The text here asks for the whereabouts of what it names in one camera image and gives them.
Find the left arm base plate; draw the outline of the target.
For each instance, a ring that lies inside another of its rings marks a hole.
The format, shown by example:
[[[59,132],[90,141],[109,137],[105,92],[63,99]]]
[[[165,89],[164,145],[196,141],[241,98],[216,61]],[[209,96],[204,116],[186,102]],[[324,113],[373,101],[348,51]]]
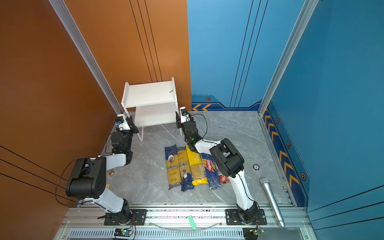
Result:
[[[118,214],[106,214],[103,217],[105,226],[143,226],[147,217],[146,209],[134,209],[130,210],[126,217],[122,213]]]

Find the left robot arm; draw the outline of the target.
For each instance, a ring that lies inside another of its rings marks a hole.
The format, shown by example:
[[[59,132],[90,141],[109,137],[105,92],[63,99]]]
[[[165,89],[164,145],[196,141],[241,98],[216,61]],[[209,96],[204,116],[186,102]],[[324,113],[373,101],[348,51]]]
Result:
[[[133,224],[133,213],[127,200],[118,197],[107,187],[107,171],[131,163],[132,139],[139,129],[131,116],[115,118],[117,130],[111,134],[112,153],[97,158],[78,158],[66,186],[66,194],[93,203],[105,211],[104,219],[119,225]]]

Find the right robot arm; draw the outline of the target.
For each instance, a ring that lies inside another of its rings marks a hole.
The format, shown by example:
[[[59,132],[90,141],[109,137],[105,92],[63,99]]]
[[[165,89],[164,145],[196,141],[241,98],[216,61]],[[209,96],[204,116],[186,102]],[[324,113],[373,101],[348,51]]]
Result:
[[[220,172],[229,178],[236,196],[241,221],[246,225],[257,221],[260,207],[252,199],[246,182],[245,160],[233,143],[227,138],[221,141],[210,141],[200,136],[193,115],[185,107],[181,107],[176,113],[176,124],[177,128],[182,130],[189,149],[200,155],[212,156]]]

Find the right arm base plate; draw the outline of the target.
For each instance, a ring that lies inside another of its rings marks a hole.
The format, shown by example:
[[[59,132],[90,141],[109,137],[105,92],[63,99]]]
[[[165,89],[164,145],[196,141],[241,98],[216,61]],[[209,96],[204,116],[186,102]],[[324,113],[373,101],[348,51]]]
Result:
[[[226,209],[226,223],[229,226],[234,225],[259,225],[266,226],[267,218],[263,209],[256,210],[256,214],[249,217],[243,212],[239,212],[239,209]]]

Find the Ankara spaghetti bag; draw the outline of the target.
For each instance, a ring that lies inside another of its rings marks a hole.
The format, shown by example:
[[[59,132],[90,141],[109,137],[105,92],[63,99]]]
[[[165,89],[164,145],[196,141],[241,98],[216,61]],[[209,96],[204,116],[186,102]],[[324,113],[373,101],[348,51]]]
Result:
[[[181,175],[181,191],[186,192],[194,188],[193,176],[189,165],[186,146],[178,149],[179,169]]]
[[[182,183],[177,145],[165,147],[165,158],[170,190],[176,186],[180,186]]]

